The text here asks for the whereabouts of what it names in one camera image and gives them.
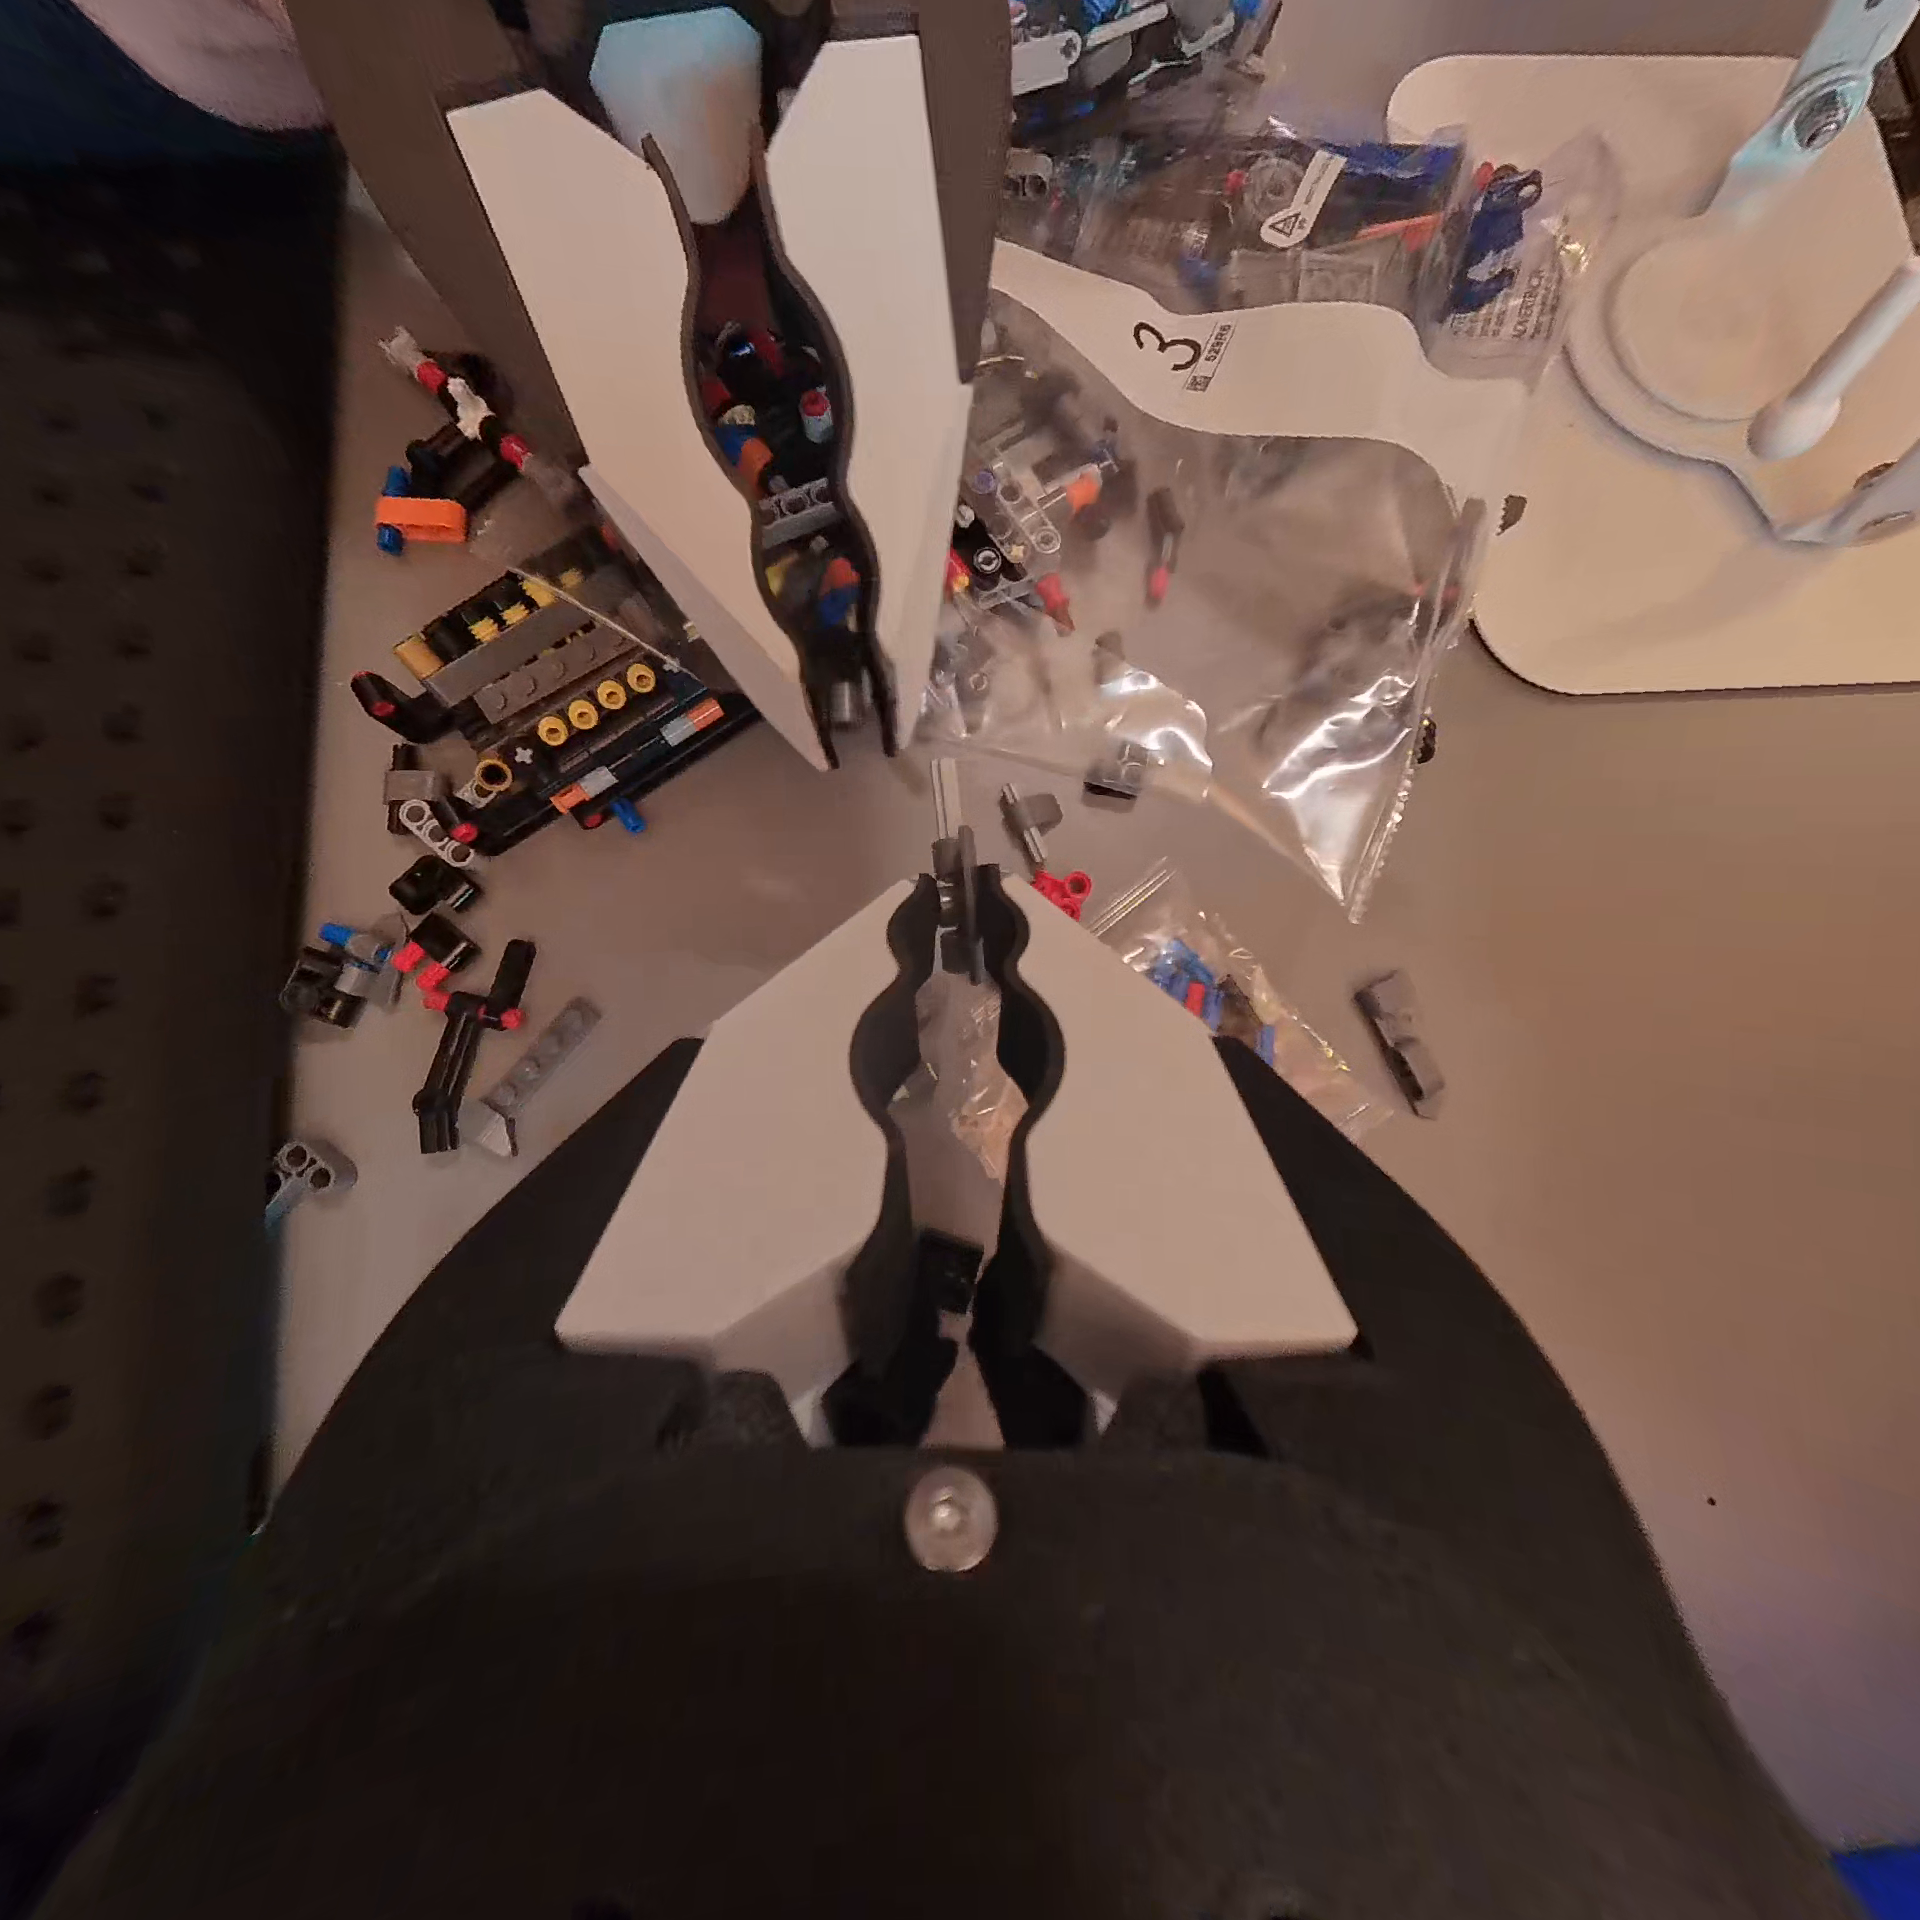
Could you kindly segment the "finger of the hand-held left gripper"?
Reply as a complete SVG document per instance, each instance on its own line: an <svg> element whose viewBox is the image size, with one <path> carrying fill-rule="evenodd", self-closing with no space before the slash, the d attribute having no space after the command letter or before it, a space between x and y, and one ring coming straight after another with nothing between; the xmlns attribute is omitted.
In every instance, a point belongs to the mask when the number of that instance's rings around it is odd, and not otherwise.
<svg viewBox="0 0 1920 1920"><path fill-rule="evenodd" d="M587 89L450 103L447 134L586 446L586 483L740 697L807 763L835 763L831 669L767 564L831 528L751 399L694 350L703 251L754 187L758 36L593 36Z"/></svg>
<svg viewBox="0 0 1920 1920"><path fill-rule="evenodd" d="M762 168L779 260L839 369L841 498L873 547L865 626L901 748L940 623L971 411L921 36L825 40Z"/></svg>

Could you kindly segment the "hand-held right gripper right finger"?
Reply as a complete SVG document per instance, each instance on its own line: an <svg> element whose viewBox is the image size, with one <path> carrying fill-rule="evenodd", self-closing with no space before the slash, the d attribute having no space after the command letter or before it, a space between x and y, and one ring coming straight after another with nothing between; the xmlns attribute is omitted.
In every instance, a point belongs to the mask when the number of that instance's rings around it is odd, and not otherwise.
<svg viewBox="0 0 1920 1920"><path fill-rule="evenodd" d="M1082 1448L1140 1382L1349 1351L1357 1322L1232 1067L1287 1085L1031 884L980 876L976 928L1024 1100L973 1296L1003 1448Z"/></svg>

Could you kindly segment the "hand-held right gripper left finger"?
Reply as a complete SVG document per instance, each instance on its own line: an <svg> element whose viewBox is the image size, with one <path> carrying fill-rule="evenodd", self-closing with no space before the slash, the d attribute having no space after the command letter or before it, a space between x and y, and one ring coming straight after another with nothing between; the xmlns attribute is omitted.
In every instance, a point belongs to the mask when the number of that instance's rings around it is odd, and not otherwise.
<svg viewBox="0 0 1920 1920"><path fill-rule="evenodd" d="M895 882L733 1006L558 1308L578 1356L773 1377L807 1442L850 1369L845 1272L881 1223L888 1146L857 1091L857 1023L897 982L888 924L940 922L932 876Z"/></svg>

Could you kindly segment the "black lego chassis assembly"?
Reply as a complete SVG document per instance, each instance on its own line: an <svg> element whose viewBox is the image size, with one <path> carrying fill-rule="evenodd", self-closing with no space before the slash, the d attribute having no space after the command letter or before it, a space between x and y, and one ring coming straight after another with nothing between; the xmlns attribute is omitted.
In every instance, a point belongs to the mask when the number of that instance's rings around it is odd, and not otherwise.
<svg viewBox="0 0 1920 1920"><path fill-rule="evenodd" d="M357 704L505 855L551 823L642 829L640 801L758 725L703 636L604 526L568 531L357 671Z"/></svg>

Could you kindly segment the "dark grey lego piece axle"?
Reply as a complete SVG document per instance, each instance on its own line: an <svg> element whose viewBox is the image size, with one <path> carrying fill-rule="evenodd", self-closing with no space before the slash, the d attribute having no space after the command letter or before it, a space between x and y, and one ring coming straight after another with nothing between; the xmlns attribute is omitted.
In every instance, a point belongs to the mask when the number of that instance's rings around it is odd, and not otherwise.
<svg viewBox="0 0 1920 1920"><path fill-rule="evenodd" d="M929 777L933 805L932 878L940 897L938 970L1000 990L996 953L980 922L980 851L956 756L932 755Z"/></svg>

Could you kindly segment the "grey lego wedge blue pin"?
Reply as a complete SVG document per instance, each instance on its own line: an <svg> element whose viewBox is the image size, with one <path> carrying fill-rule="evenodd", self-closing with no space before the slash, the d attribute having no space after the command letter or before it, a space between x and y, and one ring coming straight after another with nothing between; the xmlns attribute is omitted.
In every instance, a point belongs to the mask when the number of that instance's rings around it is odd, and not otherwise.
<svg viewBox="0 0 1920 1920"><path fill-rule="evenodd" d="M352 1018L366 1008L391 1008L402 996L402 973L396 963L396 951L402 943L402 922L384 917L377 924L342 924L323 922L321 924L321 948L332 963L332 982L327 998L336 1006L349 1006L349 1017L332 1017L340 1024L352 1024Z"/></svg>

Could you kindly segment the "clear bag grey lego pieces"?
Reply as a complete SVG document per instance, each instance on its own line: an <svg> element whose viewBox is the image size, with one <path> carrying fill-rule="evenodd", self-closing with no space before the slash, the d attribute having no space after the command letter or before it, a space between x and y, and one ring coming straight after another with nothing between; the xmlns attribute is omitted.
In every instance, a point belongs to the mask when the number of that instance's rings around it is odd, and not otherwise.
<svg viewBox="0 0 1920 1920"><path fill-rule="evenodd" d="M921 740L1215 804L1357 922L1472 615L1520 429L1441 469L1383 442L1198 435L1135 411L988 285L959 558Z"/></svg>

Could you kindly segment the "red black axle lego assembly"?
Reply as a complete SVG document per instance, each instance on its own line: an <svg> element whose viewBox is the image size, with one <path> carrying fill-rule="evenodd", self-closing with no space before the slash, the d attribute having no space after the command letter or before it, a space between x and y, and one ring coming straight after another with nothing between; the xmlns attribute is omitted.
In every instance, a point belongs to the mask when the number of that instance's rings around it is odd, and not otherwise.
<svg viewBox="0 0 1920 1920"><path fill-rule="evenodd" d="M404 446L402 472L409 497L450 498L476 514L514 480L548 480L543 453L500 407L493 361L476 354L437 355L404 328L379 338L379 350L444 414L427 437Z"/></svg>

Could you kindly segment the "pile of loose lego pieces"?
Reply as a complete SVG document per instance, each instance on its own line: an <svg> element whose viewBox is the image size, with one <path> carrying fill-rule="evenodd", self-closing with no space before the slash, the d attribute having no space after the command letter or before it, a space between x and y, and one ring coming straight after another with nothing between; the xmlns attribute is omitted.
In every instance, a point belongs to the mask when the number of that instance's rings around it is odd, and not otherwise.
<svg viewBox="0 0 1920 1920"><path fill-rule="evenodd" d="M754 572L831 756L875 707L868 555L835 483L831 369L811 338L728 319L694 338L694 396L754 519Z"/></svg>

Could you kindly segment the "crumpled bag of lego pins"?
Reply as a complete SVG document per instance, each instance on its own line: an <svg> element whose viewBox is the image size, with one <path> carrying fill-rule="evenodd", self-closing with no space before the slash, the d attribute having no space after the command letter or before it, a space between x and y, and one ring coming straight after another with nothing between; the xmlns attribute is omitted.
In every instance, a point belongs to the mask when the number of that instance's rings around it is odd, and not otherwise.
<svg viewBox="0 0 1920 1920"><path fill-rule="evenodd" d="M1215 1039L1252 1047L1349 1138L1383 1120L1383 1096L1276 991L1173 859L1099 894L1086 932ZM1000 990L940 973L917 998L917 1039L921 1067L895 1094L897 1110L938 1117L1003 1181L1023 1094L1000 1063Z"/></svg>

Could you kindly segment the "orange lego beam blue pins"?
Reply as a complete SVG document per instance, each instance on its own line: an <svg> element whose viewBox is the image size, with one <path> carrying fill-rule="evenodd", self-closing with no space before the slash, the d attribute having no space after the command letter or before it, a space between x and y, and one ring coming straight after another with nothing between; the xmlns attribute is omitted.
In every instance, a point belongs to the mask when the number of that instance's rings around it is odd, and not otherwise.
<svg viewBox="0 0 1920 1920"><path fill-rule="evenodd" d="M467 535L470 523L459 498L417 494L409 467L384 467L372 514L377 553L398 558L413 544L467 544Z"/></svg>

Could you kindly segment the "grey curved lego panel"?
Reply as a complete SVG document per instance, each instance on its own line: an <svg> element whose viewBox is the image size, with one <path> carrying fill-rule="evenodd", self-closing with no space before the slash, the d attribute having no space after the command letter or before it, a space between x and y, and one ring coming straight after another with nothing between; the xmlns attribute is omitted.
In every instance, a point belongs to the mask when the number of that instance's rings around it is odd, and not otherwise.
<svg viewBox="0 0 1920 1920"><path fill-rule="evenodd" d="M1446 1073L1428 1046L1422 996L1404 970L1378 973L1356 990L1356 1013L1368 1024L1404 1105L1422 1120L1438 1120Z"/></svg>

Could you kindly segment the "black angled lego liftarm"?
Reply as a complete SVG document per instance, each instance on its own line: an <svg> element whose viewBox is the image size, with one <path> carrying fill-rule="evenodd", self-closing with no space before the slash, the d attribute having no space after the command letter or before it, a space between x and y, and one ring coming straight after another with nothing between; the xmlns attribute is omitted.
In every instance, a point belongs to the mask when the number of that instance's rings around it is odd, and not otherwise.
<svg viewBox="0 0 1920 1920"><path fill-rule="evenodd" d="M444 1018L437 1052L413 1096L422 1155L459 1146L459 1110L486 1033L520 1033L539 940L509 940L489 990L432 985L422 1001Z"/></svg>

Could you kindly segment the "black shiny lego piece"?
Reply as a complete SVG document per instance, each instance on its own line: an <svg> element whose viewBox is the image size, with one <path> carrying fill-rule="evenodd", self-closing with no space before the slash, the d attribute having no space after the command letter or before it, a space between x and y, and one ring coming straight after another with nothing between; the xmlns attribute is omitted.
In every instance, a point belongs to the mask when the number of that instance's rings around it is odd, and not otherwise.
<svg viewBox="0 0 1920 1920"><path fill-rule="evenodd" d="M307 943L281 982L278 1006L290 1018L349 1033L363 1018L377 978L377 965L346 948Z"/></svg>

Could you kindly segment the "white rounded board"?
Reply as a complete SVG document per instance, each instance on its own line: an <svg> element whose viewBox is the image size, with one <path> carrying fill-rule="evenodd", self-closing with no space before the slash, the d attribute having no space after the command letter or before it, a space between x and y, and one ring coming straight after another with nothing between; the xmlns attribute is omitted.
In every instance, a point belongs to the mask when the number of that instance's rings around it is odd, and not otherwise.
<svg viewBox="0 0 1920 1920"><path fill-rule="evenodd" d="M1577 129L1621 168L1621 221L1580 282L1572 322L1629 221L1696 212L1772 109L1791 59L1446 57L1407 71L1394 129L1463 121L1515 161ZM1867 113L1805 183L1846 221L1846 272L1875 287L1910 251L1891 163ZM1812 507L1851 456L1917 443L1917 319L1849 399L1846 422L1793 477ZM1475 602L1483 640L1525 681L1566 697L1756 691L1917 681L1917 528L1860 547L1779 543L1719 467L1629 437L1577 382L1572 332L1542 378L1520 449L1522 523L1498 535Z"/></svg>

